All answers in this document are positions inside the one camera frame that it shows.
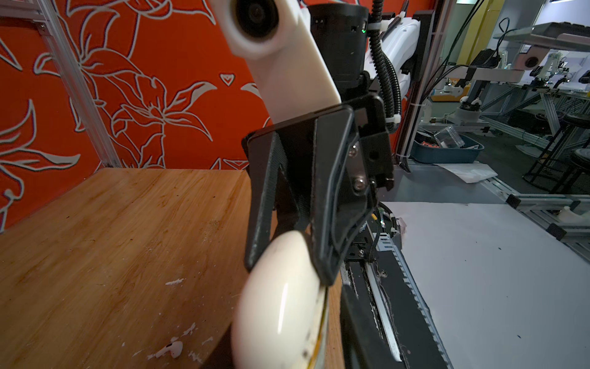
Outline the white earbud charging case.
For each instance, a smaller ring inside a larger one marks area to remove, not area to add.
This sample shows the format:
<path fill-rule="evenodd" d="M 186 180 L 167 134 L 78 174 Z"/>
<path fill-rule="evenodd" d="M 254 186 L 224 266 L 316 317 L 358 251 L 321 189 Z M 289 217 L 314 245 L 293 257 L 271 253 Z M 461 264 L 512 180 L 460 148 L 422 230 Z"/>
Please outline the white earbud charging case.
<path fill-rule="evenodd" d="M 308 236 L 275 238 L 244 285 L 231 325 L 236 368 L 323 368 L 328 288 L 310 259 Z"/>

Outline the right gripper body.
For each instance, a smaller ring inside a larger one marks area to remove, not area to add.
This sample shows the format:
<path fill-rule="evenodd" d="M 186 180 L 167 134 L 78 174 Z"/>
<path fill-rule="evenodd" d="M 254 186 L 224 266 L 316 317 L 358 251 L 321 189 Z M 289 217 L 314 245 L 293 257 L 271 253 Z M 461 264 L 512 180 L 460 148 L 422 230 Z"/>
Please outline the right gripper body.
<path fill-rule="evenodd" d="M 309 193 L 312 184 L 312 158 L 315 121 L 328 113 L 349 107 L 354 111 L 353 127 L 359 133 L 360 150 L 365 169 L 377 188 L 390 190 L 394 186 L 390 134 L 386 129 L 384 103 L 375 94 L 364 95 L 316 112 L 307 113 L 246 135 L 241 145 L 250 167 L 254 166 L 254 140 L 261 135 L 277 132 L 287 158 L 294 166 L 287 174 L 288 182 L 298 191 Z"/>

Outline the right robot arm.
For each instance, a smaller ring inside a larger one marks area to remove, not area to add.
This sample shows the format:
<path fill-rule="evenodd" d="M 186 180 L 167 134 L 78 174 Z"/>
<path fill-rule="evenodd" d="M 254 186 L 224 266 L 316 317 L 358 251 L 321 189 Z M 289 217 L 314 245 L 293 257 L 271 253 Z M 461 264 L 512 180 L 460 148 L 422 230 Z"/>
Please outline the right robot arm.
<path fill-rule="evenodd" d="M 377 190 L 394 186 L 390 135 L 433 13 L 388 18 L 384 32 L 360 28 L 373 17 L 360 6 L 314 5 L 310 15 L 313 39 L 343 101 L 244 138 L 253 200 L 245 266 L 252 270 L 283 233 L 310 230 L 308 255 L 330 286 L 376 210 Z"/>

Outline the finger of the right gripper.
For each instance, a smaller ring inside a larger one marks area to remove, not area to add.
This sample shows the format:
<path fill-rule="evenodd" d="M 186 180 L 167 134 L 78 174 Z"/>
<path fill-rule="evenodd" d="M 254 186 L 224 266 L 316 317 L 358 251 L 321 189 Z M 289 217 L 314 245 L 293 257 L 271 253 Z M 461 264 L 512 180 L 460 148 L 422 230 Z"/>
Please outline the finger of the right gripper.
<path fill-rule="evenodd" d="M 374 207 L 355 111 L 348 105 L 316 120 L 310 200 L 311 259 L 321 284 L 331 286 Z"/>
<path fill-rule="evenodd" d="M 276 132 L 251 136 L 247 150 L 251 200 L 244 266 L 248 272 L 252 272 L 270 244 L 279 173 L 288 161 L 281 138 Z"/>

